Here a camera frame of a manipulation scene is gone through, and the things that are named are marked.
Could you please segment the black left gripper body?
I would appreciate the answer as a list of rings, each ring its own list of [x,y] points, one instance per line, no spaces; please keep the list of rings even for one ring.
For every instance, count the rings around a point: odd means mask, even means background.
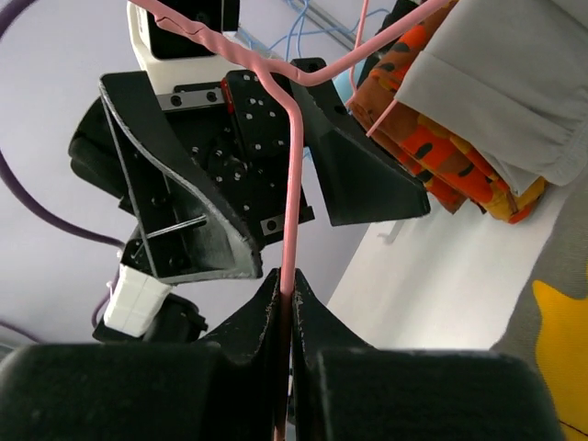
[[[216,83],[180,85],[170,94],[155,95],[184,149],[242,217],[260,254],[280,242],[288,180],[284,109],[246,70],[231,71]],[[74,133],[69,155],[78,177],[114,197],[136,219],[101,95]],[[138,222],[122,262],[152,276]]]

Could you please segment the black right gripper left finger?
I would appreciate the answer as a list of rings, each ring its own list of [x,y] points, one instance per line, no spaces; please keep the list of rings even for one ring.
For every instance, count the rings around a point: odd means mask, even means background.
[[[1,365],[4,440],[270,440],[279,273],[194,343],[30,345]]]

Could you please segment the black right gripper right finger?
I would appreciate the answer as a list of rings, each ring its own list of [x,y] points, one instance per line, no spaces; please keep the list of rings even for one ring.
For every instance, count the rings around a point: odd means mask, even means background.
[[[383,350],[314,295],[292,296],[298,440],[562,440],[552,400],[520,359],[489,351]]]

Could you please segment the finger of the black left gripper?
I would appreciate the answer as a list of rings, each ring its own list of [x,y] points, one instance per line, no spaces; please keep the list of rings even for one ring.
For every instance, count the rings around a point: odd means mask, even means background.
[[[254,236],[184,149],[147,73],[107,73],[99,91],[151,274],[164,283],[260,278]]]
[[[316,86],[291,82],[290,88],[333,226],[403,221],[430,213],[422,182],[366,136],[347,113],[333,81]]]

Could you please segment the yellow camouflage trousers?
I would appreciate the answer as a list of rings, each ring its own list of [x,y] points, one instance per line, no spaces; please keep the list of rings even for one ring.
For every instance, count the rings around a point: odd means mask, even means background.
[[[543,380],[566,440],[587,438],[587,177],[572,187],[494,350]]]

